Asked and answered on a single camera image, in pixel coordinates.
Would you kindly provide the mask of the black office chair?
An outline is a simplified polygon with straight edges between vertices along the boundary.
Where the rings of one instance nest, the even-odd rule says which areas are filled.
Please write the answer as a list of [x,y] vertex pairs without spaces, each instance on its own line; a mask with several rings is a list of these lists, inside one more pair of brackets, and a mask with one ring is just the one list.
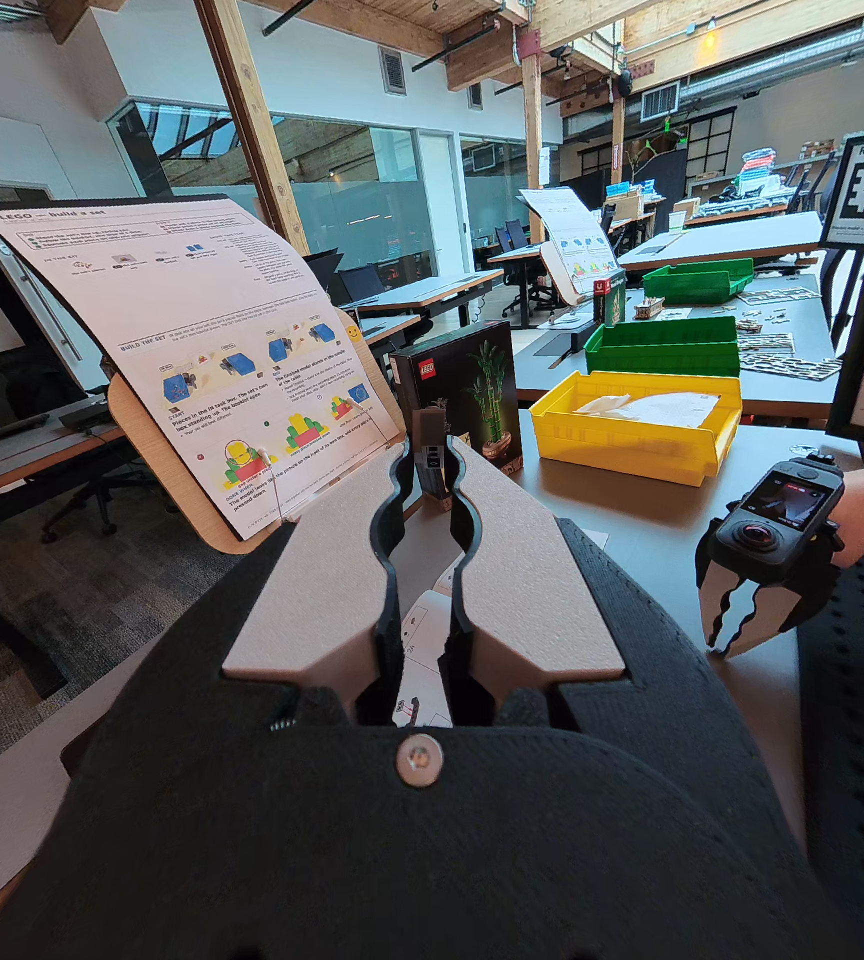
[[85,509],[87,502],[96,500],[101,519],[101,533],[110,537],[117,532],[117,526],[112,522],[109,504],[113,501],[113,491],[122,489],[153,489],[158,482],[143,466],[136,465],[133,460],[124,455],[118,455],[122,469],[103,470],[79,489],[72,498],[41,527],[40,542],[42,545],[53,544],[58,539],[57,524],[76,510]]

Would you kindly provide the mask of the green plastic bin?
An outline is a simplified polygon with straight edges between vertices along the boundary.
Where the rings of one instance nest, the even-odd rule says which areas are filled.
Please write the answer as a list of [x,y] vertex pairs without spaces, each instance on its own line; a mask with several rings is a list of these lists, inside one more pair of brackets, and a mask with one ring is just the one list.
[[584,347],[586,370],[737,378],[733,316],[624,321],[597,328]]
[[642,278],[647,298],[667,306],[714,306],[741,293],[754,278],[754,260],[739,258],[670,265]]

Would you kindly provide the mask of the wooden-edged office desk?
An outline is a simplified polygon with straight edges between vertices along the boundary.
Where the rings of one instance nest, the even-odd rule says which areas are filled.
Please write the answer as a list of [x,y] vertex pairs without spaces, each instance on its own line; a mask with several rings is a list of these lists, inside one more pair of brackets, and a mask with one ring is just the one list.
[[0,523],[137,457],[113,421],[94,426],[90,435],[62,424],[61,416],[96,403],[90,398],[59,407],[41,425],[0,438]]

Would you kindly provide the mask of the white printed instruction sheet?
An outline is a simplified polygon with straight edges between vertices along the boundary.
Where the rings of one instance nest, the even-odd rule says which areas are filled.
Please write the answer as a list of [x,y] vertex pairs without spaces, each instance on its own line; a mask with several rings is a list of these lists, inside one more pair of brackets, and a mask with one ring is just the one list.
[[601,223],[570,187],[522,189],[519,198],[555,241],[577,291],[594,296],[594,281],[618,267]]
[[231,198],[1,202],[0,238],[101,348],[240,542],[402,433],[352,322]]

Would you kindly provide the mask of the wooden sheet stand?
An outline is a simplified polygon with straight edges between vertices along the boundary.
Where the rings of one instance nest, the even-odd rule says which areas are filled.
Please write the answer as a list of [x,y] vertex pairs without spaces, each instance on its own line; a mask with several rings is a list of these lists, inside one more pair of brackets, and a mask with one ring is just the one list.
[[548,240],[539,246],[539,255],[559,298],[569,306],[589,303],[593,295],[576,290],[571,274],[555,241]]
[[[358,340],[353,345],[368,381],[378,401],[382,402],[392,420],[401,428],[390,443],[407,440],[402,410],[390,388],[388,377],[379,368],[364,338],[360,334],[357,336]],[[116,373],[110,381],[107,400],[116,424],[206,544],[224,554],[241,556],[256,550],[282,526],[280,519],[273,519],[250,538],[239,539],[120,373]],[[401,482],[401,488],[405,495],[403,518],[408,520],[418,510],[413,504],[421,497],[420,493],[414,492],[419,488],[414,466],[408,479]]]

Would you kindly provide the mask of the building instruction booklet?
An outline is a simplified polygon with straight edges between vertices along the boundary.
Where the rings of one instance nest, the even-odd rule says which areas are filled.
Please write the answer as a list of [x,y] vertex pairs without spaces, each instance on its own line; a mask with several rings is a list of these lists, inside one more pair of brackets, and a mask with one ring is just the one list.
[[[393,722],[398,726],[458,727],[453,724],[443,684],[443,655],[450,636],[453,576],[463,556],[455,558],[435,586],[420,594],[403,615],[404,673],[392,714]],[[491,724],[472,726],[498,723],[498,714],[517,690],[536,691],[539,700],[544,701],[546,694],[558,685],[561,683],[546,691],[515,689],[494,711]]]

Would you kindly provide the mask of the dark brick assembly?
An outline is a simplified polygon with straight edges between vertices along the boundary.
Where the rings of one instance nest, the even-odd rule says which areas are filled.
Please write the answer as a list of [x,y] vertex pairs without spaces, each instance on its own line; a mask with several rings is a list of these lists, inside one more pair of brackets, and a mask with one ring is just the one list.
[[447,409],[448,401],[442,397],[432,400],[429,406],[415,409],[411,433],[415,473],[422,494],[442,512],[450,511],[452,503]]

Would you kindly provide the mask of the yellow plastic bin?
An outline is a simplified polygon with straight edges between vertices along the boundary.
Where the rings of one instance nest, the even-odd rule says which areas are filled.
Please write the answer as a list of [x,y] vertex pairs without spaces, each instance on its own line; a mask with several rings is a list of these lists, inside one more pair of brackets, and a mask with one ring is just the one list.
[[[695,392],[719,395],[697,429],[666,427],[576,414],[582,405],[606,396],[640,399]],[[597,370],[571,373],[531,407],[542,458],[621,474],[700,487],[719,471],[736,437],[742,414],[737,377],[689,376]]]

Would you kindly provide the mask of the stack of coloured trays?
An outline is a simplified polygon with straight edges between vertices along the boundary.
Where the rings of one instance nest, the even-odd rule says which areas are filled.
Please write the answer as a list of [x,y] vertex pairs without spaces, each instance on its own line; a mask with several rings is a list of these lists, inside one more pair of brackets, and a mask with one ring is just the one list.
[[742,155],[742,166],[733,185],[738,199],[777,195],[783,189],[783,177],[775,173],[776,151],[773,148],[750,150]]

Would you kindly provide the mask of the grey office desk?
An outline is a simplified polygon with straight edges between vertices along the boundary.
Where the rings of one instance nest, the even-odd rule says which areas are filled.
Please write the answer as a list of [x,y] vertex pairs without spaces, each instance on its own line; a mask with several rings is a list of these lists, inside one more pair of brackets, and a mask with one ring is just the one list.
[[[794,355],[810,362],[834,357],[826,314],[819,296],[749,304],[735,297],[721,308],[738,319],[761,324],[762,336],[788,334]],[[549,336],[535,340],[514,355],[514,375],[520,403],[531,405],[571,373],[584,374],[582,353],[551,354]],[[743,369],[740,374],[743,413],[778,418],[823,421],[834,401],[838,373],[821,381]]]
[[810,253],[819,248],[822,229],[815,211],[723,222],[655,234],[617,262],[643,274],[667,265]]
[[356,316],[412,314],[423,319],[433,319],[456,309],[460,326],[467,327],[471,323],[469,303],[488,294],[494,281],[502,277],[502,268],[430,277],[346,303],[341,308]]

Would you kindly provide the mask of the white paper bag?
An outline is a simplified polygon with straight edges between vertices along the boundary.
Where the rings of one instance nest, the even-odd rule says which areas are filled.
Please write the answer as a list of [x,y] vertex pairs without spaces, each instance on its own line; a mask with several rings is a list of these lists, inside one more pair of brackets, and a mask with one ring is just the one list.
[[599,419],[697,429],[714,411],[720,399],[719,394],[695,391],[659,393],[641,398],[632,398],[626,393],[598,397],[574,412]]

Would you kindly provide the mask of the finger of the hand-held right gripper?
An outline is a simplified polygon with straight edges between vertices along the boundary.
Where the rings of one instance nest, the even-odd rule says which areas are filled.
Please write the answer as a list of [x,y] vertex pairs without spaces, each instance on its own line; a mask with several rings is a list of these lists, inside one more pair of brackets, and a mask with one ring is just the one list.
[[802,596],[788,588],[758,588],[751,597],[752,612],[741,621],[726,644],[726,657],[737,657],[758,647],[790,627]]
[[731,595],[739,587],[740,577],[732,570],[705,570],[700,585],[702,632],[707,647],[714,647],[731,605]]

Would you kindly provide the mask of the wooden support post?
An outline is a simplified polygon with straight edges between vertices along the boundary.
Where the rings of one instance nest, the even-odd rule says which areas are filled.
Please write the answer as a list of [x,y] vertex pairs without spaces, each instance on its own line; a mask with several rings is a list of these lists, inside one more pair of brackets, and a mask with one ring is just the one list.
[[195,1],[195,6],[265,220],[306,256],[306,233],[238,4]]
[[542,187],[540,175],[543,148],[541,33],[538,30],[516,30],[513,54],[521,67],[527,185],[530,189],[539,190]]

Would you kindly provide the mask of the black toy set box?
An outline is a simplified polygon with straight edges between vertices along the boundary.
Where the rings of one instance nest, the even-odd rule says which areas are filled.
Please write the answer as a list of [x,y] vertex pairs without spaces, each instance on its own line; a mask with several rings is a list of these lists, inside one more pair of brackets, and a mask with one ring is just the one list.
[[445,432],[462,439],[504,474],[523,466],[510,323],[480,321],[390,354],[405,426],[437,407]]

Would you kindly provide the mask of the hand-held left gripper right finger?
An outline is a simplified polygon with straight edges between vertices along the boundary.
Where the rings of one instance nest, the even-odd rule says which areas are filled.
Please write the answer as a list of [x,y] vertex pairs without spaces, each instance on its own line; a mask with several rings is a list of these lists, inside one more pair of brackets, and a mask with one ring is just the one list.
[[452,583],[442,683],[456,726],[517,689],[614,681],[625,663],[555,514],[461,440],[446,446]]

